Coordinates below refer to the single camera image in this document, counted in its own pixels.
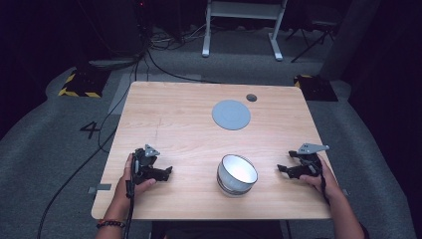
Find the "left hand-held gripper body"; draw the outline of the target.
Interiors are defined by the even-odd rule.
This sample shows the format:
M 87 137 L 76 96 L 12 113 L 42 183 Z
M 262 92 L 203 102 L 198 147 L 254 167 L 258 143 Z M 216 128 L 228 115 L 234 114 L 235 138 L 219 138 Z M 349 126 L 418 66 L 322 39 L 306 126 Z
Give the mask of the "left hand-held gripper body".
M 136 185 L 147 179 L 159 179 L 159 172 L 153 167 L 158 156 L 159 152 L 149 144 L 132 154 L 131 180 Z

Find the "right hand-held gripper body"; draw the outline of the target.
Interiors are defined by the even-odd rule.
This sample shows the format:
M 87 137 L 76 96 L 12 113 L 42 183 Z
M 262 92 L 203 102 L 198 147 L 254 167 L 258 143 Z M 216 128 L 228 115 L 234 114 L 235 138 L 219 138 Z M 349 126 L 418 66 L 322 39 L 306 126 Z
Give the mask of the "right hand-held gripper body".
M 329 149 L 328 145 L 319 145 L 314 143 L 304 143 L 297 151 L 297 157 L 302 166 L 306 166 L 311 176 L 318 176 L 322 172 L 322 166 L 318 157 L 320 151 Z

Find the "person's right hand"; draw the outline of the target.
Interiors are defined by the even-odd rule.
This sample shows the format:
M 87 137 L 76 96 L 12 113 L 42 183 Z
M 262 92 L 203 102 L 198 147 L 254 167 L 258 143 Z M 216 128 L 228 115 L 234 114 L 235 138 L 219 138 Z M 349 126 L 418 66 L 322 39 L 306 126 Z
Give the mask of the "person's right hand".
M 322 166 L 322 174 L 319 176 L 301 175 L 300 180 L 313 186 L 328 201 L 335 200 L 342 196 L 343 193 L 325 160 L 321 156 L 319 157 L 319 160 Z

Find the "person's left hand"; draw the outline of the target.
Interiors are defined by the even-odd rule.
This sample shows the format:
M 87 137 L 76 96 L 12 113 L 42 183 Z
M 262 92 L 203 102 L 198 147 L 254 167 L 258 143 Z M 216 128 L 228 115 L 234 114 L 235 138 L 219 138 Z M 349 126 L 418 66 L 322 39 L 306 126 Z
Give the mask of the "person's left hand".
M 126 196 L 126 183 L 130 180 L 131 177 L 131 164 L 132 164 L 132 154 L 128 155 L 126 163 L 123 169 L 123 175 L 119 179 L 112 202 L 116 202 L 117 205 L 123 209 L 127 209 L 129 207 L 129 198 Z M 136 185 L 134 188 L 134 195 L 138 196 L 143 194 L 147 191 L 150 187 L 152 187 L 156 183 L 155 179 L 147 179 L 140 184 Z

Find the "grey round coaster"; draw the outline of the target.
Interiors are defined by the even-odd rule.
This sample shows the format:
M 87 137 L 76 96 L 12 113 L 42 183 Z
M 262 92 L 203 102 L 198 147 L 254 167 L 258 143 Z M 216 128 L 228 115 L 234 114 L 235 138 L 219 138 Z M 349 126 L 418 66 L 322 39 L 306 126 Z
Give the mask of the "grey round coaster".
M 249 124 L 251 113 L 244 104 L 234 100 L 225 100 L 214 106 L 212 119 L 224 129 L 239 130 Z

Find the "person's dark clothing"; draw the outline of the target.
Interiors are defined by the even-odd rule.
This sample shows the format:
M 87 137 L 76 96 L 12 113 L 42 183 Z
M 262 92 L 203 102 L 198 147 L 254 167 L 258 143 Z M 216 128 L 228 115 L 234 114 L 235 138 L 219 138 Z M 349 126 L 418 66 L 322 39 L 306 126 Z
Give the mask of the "person's dark clothing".
M 153 221 L 150 239 L 284 239 L 279 220 Z

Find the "grey stand base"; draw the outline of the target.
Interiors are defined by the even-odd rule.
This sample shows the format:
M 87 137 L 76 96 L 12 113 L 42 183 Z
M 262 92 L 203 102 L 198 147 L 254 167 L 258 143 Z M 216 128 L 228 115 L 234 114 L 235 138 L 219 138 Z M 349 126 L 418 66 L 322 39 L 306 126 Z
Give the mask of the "grey stand base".
M 119 70 L 135 65 L 138 62 L 137 58 L 126 59 L 110 59 L 110 60 L 92 60 L 90 64 L 100 70 Z

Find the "black tripod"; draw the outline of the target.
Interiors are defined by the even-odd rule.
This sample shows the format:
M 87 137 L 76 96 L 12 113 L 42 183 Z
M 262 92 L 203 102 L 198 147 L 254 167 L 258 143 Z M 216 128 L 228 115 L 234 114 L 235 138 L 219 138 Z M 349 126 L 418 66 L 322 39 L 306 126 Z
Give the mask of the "black tripod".
M 302 50 L 298 55 L 296 55 L 292 59 L 292 63 L 296 62 L 300 57 L 302 57 L 305 53 L 307 53 L 311 48 L 313 48 L 316 44 L 323 44 L 326 37 L 330 37 L 333 40 L 333 31 L 337 25 L 333 22 L 327 21 L 320 21 L 320 20 L 306 20 L 305 25 L 300 29 L 295 29 L 287 38 L 289 40 L 293 37 L 298 31 L 301 31 L 303 38 L 307 47 Z M 321 35 L 313 40 L 311 43 L 308 41 L 308 38 L 305 34 L 305 31 L 313 32 L 318 31 L 321 32 Z

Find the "grey pillar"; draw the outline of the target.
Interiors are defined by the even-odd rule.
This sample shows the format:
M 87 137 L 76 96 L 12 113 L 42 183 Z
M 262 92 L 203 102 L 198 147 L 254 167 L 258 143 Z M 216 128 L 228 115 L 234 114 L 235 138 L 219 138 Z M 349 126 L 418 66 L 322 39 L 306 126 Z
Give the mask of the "grey pillar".
M 352 0 L 319 71 L 323 79 L 340 79 L 373 20 L 380 2 L 381 0 Z

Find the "black yellow striped base plate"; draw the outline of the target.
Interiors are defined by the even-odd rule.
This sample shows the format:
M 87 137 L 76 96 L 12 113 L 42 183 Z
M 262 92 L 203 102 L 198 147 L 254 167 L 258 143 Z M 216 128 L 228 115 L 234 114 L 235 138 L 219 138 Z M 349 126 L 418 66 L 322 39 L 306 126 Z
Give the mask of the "black yellow striped base plate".
M 73 70 L 59 91 L 59 96 L 101 98 L 110 71 Z
M 307 101 L 337 102 L 337 96 L 329 81 L 319 76 L 297 75 L 294 86 L 302 90 Z

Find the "white desk frame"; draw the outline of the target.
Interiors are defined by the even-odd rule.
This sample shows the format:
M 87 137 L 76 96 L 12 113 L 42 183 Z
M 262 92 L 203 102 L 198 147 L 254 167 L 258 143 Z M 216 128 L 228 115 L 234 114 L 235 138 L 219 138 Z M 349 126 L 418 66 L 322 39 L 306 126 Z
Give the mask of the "white desk frame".
M 213 17 L 225 18 L 243 18 L 258 20 L 274 20 L 274 31 L 268 34 L 275 59 L 282 61 L 283 54 L 279 48 L 277 37 L 282 20 L 289 0 L 281 0 L 278 4 L 267 3 L 242 3 L 242 2 L 223 2 L 208 0 L 205 14 L 205 36 L 202 48 L 202 56 L 210 56 L 211 43 L 211 19 Z

